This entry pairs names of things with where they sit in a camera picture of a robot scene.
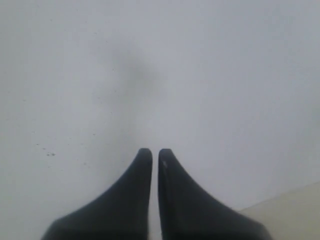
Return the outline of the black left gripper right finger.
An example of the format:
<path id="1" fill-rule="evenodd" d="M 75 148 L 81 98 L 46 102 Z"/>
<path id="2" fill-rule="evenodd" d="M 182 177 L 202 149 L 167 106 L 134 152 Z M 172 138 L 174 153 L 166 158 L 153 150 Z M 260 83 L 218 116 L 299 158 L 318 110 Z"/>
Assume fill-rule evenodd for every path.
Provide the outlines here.
<path id="1" fill-rule="evenodd" d="M 260 222 L 222 204 L 186 172 L 171 149 L 158 154 L 158 204 L 164 240 L 270 240 Z"/>

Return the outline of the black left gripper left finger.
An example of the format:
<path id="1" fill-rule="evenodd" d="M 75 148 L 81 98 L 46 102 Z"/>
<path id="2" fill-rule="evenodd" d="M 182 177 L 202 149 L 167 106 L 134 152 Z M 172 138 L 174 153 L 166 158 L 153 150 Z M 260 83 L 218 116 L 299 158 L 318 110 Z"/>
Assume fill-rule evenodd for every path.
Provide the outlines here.
<path id="1" fill-rule="evenodd" d="M 123 175 L 102 195 L 55 220 L 44 240 L 146 240 L 153 156 L 138 150 Z"/>

